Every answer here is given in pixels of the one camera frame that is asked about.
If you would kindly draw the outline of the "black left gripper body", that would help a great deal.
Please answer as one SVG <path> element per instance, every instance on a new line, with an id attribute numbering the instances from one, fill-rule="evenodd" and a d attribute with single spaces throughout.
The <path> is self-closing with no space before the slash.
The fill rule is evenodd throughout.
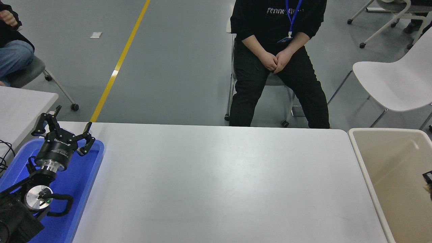
<path id="1" fill-rule="evenodd" d="M 68 168 L 74 151 L 78 148 L 76 141 L 70 141 L 74 134 L 62 131 L 57 134 L 55 131 L 48 132 L 45 141 L 36 155 L 36 165 L 42 167 L 45 161 L 54 161 L 60 164 L 60 168 Z"/>

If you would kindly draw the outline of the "person's right hand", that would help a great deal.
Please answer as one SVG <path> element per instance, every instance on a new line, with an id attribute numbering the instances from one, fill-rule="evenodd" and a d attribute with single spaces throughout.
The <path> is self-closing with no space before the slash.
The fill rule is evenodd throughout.
<path id="1" fill-rule="evenodd" d="M 0 20 L 11 28 L 15 28 L 18 25 L 14 15 L 8 10 L 0 11 Z"/>
<path id="2" fill-rule="evenodd" d="M 277 58 L 269 53 L 264 51 L 263 53 L 258 55 L 260 62 L 263 66 L 269 71 L 275 71 L 277 68 Z"/>

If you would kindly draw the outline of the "person's left hand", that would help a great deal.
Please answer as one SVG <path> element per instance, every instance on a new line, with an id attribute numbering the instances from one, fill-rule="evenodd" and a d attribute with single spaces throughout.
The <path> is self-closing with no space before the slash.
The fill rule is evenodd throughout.
<path id="1" fill-rule="evenodd" d="M 288 50 L 287 48 L 280 51 L 276 55 L 277 66 L 276 66 L 276 69 L 273 71 L 273 73 L 274 74 L 280 73 L 286 67 L 286 65 L 289 63 L 292 56 L 293 56 L 293 52 L 291 50 Z"/>

